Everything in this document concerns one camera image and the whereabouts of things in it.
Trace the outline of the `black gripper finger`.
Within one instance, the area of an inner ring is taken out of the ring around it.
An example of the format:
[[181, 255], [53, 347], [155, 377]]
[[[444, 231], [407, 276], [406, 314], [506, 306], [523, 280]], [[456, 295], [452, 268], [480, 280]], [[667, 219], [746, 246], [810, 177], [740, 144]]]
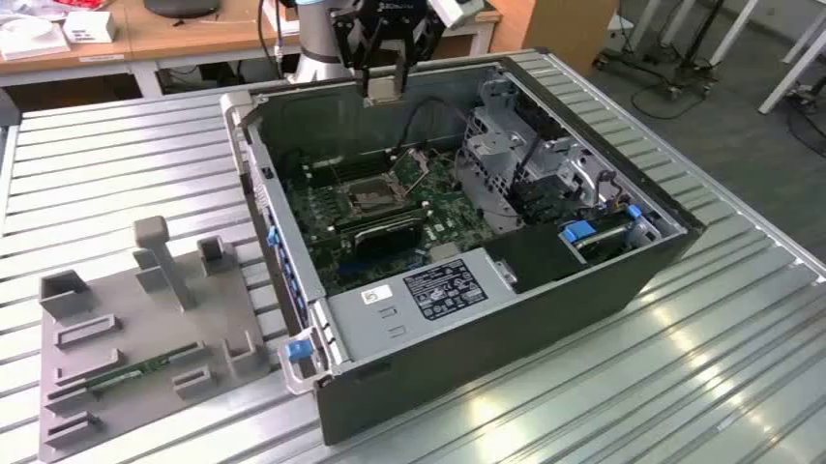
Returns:
[[340, 62], [352, 70], [365, 98], [373, 53], [380, 45], [381, 18], [375, 10], [331, 10], [331, 26]]
[[426, 17], [416, 26], [403, 23], [403, 27], [398, 30], [402, 45], [394, 72], [396, 95], [404, 94], [411, 68], [419, 61], [431, 58], [444, 31], [446, 25], [439, 17]]

